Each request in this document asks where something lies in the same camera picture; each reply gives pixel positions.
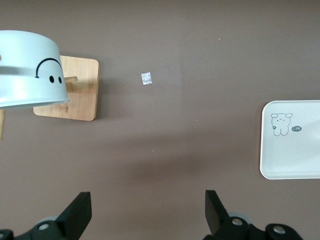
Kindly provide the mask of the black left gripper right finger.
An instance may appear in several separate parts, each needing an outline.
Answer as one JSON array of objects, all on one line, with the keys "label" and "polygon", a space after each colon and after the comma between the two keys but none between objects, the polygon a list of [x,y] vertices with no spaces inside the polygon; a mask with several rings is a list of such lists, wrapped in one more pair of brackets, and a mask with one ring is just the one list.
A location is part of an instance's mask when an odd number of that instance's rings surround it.
[{"label": "black left gripper right finger", "polygon": [[250,226],[240,214],[229,214],[215,190],[205,191],[205,218],[212,240],[248,240]]}]

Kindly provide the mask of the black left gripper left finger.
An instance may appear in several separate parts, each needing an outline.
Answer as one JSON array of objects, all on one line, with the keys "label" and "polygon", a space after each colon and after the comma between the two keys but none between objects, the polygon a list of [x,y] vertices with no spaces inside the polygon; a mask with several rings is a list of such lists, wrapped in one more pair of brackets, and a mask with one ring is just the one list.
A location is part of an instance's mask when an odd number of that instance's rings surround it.
[{"label": "black left gripper left finger", "polygon": [[32,229],[33,240],[78,240],[92,218],[90,192],[81,192],[55,219],[46,220]]}]

